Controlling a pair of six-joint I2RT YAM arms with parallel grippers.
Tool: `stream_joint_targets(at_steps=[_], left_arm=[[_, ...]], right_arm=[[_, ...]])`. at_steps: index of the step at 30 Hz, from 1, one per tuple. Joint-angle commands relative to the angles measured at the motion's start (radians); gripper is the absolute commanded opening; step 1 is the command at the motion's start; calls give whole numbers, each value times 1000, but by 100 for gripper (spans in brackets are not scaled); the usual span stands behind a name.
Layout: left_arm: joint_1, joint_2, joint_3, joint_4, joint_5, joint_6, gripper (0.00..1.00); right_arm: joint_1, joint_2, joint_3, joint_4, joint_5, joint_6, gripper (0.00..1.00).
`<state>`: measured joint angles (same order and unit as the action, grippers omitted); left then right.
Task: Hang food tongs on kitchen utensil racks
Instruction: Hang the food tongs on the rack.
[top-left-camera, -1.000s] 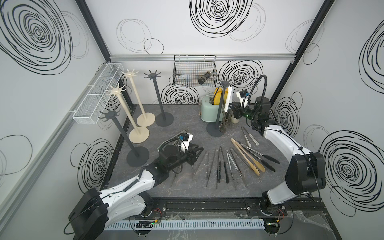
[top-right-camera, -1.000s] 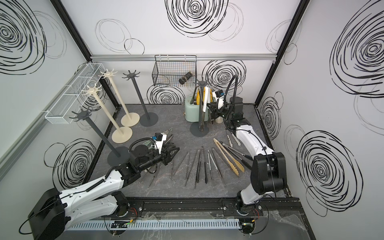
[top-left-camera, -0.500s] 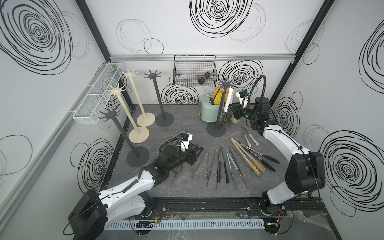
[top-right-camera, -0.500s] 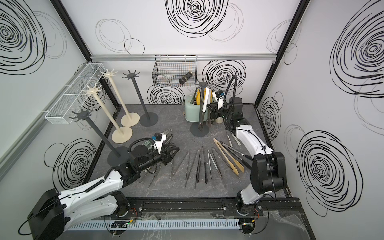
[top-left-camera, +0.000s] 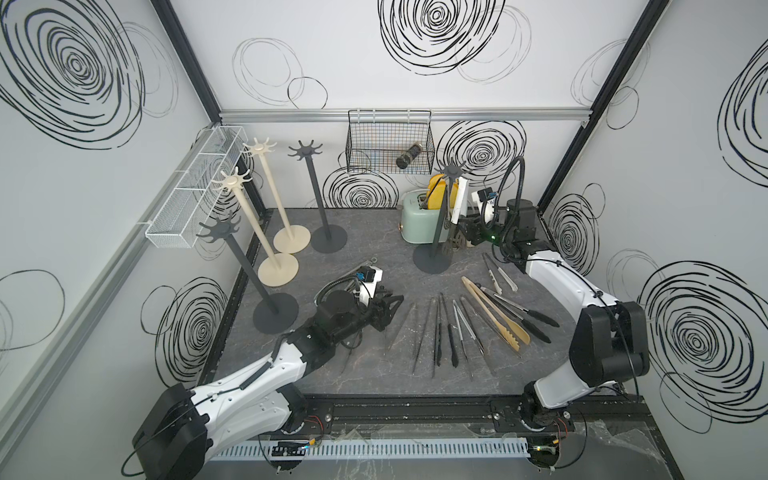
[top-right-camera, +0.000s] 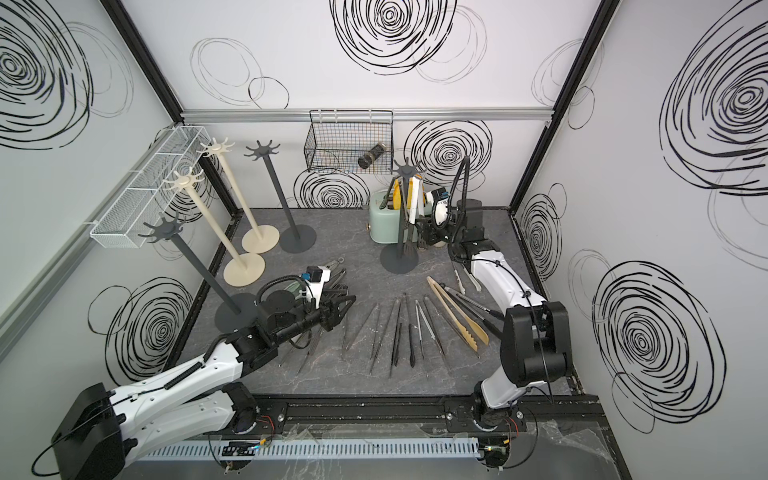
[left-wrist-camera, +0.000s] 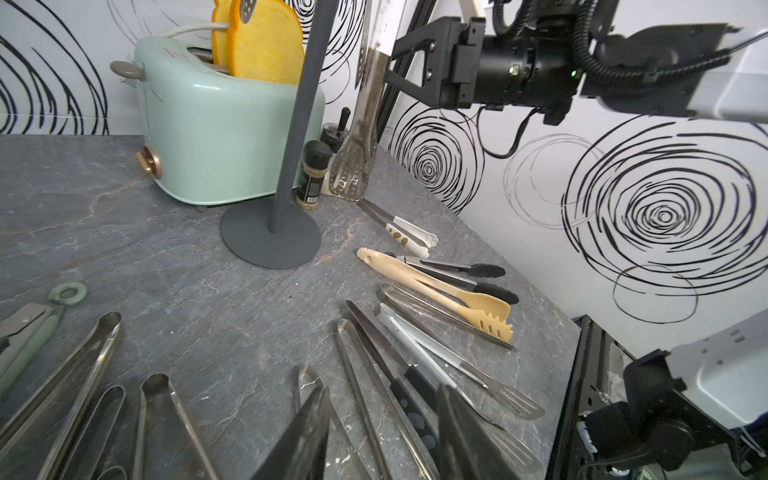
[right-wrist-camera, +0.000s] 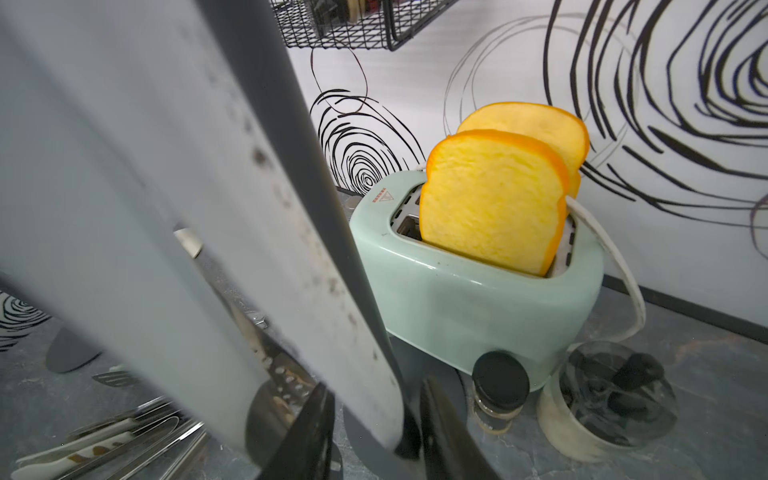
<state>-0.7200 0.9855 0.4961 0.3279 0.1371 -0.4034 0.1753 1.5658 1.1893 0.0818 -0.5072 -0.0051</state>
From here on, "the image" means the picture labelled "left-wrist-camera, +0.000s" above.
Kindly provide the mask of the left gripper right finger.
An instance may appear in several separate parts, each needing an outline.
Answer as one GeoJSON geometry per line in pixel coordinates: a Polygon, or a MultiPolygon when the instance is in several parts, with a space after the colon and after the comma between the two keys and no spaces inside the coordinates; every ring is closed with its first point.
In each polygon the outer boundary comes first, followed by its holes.
{"type": "Polygon", "coordinates": [[[441,479],[519,479],[457,389],[441,385],[436,398],[441,479]]]}

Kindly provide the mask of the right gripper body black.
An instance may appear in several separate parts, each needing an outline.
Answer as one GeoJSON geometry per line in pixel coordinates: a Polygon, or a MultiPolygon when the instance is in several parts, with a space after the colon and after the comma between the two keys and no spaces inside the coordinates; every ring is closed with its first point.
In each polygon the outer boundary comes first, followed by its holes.
{"type": "Polygon", "coordinates": [[[561,32],[486,35],[485,20],[441,17],[396,40],[392,57],[425,54],[419,85],[388,71],[386,82],[419,102],[441,109],[474,104],[537,108],[562,117],[576,94],[571,40],[561,32]]]}

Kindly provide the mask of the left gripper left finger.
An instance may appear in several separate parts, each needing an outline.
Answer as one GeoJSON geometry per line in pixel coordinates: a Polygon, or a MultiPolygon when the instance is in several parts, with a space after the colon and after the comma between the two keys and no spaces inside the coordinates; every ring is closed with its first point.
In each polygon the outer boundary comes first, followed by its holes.
{"type": "Polygon", "coordinates": [[[319,397],[307,400],[251,476],[257,479],[323,479],[326,434],[319,429],[319,397]]]}

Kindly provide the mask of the grey utensil rack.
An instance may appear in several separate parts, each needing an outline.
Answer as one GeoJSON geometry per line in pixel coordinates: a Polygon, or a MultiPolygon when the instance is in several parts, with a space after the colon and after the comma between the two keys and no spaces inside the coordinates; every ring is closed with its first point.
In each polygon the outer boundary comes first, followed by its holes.
{"type": "Polygon", "coordinates": [[[316,3],[275,195],[236,204],[221,219],[225,245],[252,265],[294,268],[312,260],[320,248],[318,225],[295,205],[291,193],[337,9],[336,1],[316,3]]]}

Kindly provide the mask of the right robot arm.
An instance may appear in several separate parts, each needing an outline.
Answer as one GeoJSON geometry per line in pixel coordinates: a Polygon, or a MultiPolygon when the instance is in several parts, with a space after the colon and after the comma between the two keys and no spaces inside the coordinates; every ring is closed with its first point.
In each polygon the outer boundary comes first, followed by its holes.
{"type": "Polygon", "coordinates": [[[388,149],[580,330],[551,479],[767,473],[767,5],[416,7],[388,149]]]}

